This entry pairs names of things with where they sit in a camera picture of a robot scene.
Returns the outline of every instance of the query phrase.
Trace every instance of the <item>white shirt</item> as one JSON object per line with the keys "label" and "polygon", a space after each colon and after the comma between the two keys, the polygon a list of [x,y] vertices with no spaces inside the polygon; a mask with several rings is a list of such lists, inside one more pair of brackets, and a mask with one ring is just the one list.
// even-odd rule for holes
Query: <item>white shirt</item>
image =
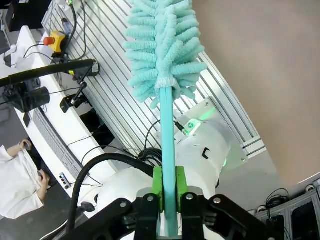
{"label": "white shirt", "polygon": [[0,147],[0,216],[16,219],[41,208],[38,170],[26,150],[12,158]]}

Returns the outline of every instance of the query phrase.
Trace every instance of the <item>black pole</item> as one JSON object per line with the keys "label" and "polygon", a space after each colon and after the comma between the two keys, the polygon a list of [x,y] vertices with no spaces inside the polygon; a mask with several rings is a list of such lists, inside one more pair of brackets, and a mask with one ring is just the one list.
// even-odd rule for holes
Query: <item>black pole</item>
{"label": "black pole", "polygon": [[86,68],[92,66],[96,63],[95,60],[86,59],[79,61],[72,61],[68,63],[61,63],[55,65],[44,66],[36,69],[31,69],[28,71],[19,72],[16,74],[9,75],[3,79],[0,79],[0,88],[12,84],[18,84],[29,79],[40,78],[42,76],[56,74],[60,72],[72,71],[80,68]]}

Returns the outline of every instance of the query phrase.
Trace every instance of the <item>teal microfiber duster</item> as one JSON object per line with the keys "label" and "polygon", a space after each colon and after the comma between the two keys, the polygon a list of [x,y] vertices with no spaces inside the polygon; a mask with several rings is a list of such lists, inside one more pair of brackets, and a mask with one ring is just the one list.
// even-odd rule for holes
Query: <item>teal microfiber duster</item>
{"label": "teal microfiber duster", "polygon": [[136,41],[124,43],[126,57],[132,61],[133,95],[143,103],[156,97],[159,89],[173,87],[173,98],[194,99],[200,72],[205,63],[195,60],[205,48],[199,41],[199,23],[191,0],[132,0],[134,7],[125,35]]}
{"label": "teal microfiber duster", "polygon": [[134,7],[124,43],[126,57],[132,61],[133,77],[128,84],[143,103],[155,97],[160,103],[162,133],[162,175],[165,229],[169,237],[178,235],[176,163],[173,101],[194,91],[205,63],[195,60],[204,50],[199,41],[199,23],[191,0],[132,0]]}

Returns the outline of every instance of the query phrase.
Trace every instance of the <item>bottle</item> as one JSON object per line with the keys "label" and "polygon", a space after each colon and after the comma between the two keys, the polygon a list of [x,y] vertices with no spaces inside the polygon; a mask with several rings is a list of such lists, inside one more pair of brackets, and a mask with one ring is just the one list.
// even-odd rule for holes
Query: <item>bottle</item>
{"label": "bottle", "polygon": [[72,33],[74,27],[66,18],[62,18],[61,21],[62,21],[65,35],[70,35]]}

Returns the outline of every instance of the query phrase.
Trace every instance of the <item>teal handle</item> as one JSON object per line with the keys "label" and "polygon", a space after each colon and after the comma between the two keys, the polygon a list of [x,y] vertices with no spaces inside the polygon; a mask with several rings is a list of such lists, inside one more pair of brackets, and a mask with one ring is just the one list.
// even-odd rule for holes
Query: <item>teal handle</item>
{"label": "teal handle", "polygon": [[162,135],[162,175],[164,190],[165,233],[168,237],[178,236],[178,214],[176,196],[176,154],[174,131],[174,101],[172,87],[159,90],[161,135]]}

